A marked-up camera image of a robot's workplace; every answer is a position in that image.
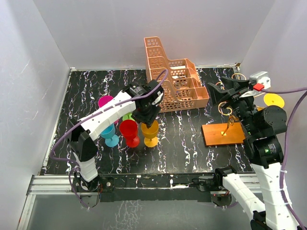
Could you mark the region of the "blue plastic wine glass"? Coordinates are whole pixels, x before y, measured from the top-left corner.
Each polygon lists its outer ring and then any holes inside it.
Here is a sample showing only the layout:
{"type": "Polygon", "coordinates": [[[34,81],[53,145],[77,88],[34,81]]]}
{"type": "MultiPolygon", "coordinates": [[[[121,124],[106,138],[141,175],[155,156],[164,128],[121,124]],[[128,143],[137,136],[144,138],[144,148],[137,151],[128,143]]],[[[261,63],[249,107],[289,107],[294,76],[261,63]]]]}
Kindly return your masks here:
{"type": "Polygon", "coordinates": [[[100,133],[100,136],[105,139],[105,144],[112,148],[119,143],[119,137],[115,134],[115,125],[111,124],[103,132],[100,133]]]}

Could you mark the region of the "orange yellow wine glass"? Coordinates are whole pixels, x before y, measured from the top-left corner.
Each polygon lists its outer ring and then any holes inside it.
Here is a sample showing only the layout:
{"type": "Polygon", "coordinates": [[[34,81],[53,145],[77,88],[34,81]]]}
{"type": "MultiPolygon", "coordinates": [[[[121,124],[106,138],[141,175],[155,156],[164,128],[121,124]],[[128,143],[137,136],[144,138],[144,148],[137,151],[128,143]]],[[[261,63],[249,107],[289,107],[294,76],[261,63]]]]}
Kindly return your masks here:
{"type": "Polygon", "coordinates": [[[144,144],[149,148],[153,148],[158,144],[158,131],[159,124],[157,120],[154,120],[152,125],[148,128],[146,124],[141,123],[141,131],[144,136],[144,144]]]}

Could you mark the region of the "green plastic wine glass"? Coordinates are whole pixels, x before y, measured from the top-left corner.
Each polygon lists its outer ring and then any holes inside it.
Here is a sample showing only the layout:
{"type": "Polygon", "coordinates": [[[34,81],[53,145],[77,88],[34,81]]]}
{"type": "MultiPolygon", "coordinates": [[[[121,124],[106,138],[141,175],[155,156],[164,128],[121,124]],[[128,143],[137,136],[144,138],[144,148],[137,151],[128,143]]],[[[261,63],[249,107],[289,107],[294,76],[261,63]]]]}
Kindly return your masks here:
{"type": "Polygon", "coordinates": [[[122,121],[125,121],[125,120],[132,120],[132,121],[134,121],[134,119],[132,118],[132,113],[127,113],[127,114],[123,115],[122,121]]]}

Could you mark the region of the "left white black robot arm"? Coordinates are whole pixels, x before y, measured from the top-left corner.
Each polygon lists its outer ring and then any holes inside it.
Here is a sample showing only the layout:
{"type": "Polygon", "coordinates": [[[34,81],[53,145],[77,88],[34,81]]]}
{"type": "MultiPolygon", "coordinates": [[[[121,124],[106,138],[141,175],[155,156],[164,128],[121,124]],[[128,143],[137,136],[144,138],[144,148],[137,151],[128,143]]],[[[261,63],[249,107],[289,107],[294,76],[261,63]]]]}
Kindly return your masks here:
{"type": "Polygon", "coordinates": [[[151,127],[161,110],[159,104],[163,97],[162,84],[156,80],[145,85],[132,83],[97,111],[79,121],[71,120],[67,141],[80,169],[79,184],[88,191],[94,191],[99,186],[94,157],[98,151],[95,141],[101,133],[128,113],[137,123],[151,127]]]}

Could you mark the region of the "magenta plastic wine glass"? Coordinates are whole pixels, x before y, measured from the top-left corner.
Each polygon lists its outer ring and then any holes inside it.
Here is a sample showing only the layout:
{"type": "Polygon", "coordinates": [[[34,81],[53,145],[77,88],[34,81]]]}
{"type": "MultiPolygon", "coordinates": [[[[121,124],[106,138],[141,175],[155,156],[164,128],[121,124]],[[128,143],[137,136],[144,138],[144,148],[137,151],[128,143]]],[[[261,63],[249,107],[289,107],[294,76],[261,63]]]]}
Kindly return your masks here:
{"type": "Polygon", "coordinates": [[[98,100],[98,106],[101,108],[113,99],[110,95],[105,95],[98,100]]]}

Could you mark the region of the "yellow plastic wine glass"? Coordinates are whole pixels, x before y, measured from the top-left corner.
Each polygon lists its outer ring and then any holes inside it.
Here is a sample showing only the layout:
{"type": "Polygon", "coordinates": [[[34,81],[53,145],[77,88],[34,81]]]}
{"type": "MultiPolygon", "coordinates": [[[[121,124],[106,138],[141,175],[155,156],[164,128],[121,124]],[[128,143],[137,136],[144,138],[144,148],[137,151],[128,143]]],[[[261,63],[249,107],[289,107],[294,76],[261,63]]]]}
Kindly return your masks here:
{"type": "Polygon", "coordinates": [[[275,105],[283,108],[285,105],[284,99],[275,93],[267,93],[263,97],[263,101],[267,106],[275,105]]]}

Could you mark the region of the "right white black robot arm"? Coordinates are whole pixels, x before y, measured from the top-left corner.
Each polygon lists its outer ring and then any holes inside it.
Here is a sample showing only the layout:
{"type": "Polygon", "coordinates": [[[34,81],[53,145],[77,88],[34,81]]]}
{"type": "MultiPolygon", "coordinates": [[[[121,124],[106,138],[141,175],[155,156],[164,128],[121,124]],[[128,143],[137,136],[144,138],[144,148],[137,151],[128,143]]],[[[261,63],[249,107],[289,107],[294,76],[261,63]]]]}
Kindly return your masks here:
{"type": "Polygon", "coordinates": [[[215,170],[214,186],[228,190],[235,197],[253,230],[303,230],[305,225],[293,210],[285,183],[286,148],[277,138],[287,132],[292,116],[276,105],[257,109],[254,96],[270,91],[268,77],[248,80],[222,77],[221,81],[223,88],[208,83],[207,89],[212,103],[230,107],[246,131],[243,144],[258,178],[262,199],[255,196],[231,166],[215,170]]]}

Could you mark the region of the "red plastic wine glass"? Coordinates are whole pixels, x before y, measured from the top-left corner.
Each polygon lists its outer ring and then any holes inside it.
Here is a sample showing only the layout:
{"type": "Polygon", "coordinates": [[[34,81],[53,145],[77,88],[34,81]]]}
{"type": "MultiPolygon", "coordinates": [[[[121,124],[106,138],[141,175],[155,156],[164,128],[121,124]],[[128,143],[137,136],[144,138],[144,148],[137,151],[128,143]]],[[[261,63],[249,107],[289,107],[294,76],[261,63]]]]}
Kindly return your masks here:
{"type": "Polygon", "coordinates": [[[135,121],[130,119],[122,121],[119,130],[128,147],[135,148],[139,145],[140,138],[138,136],[138,124],[135,121]]]}

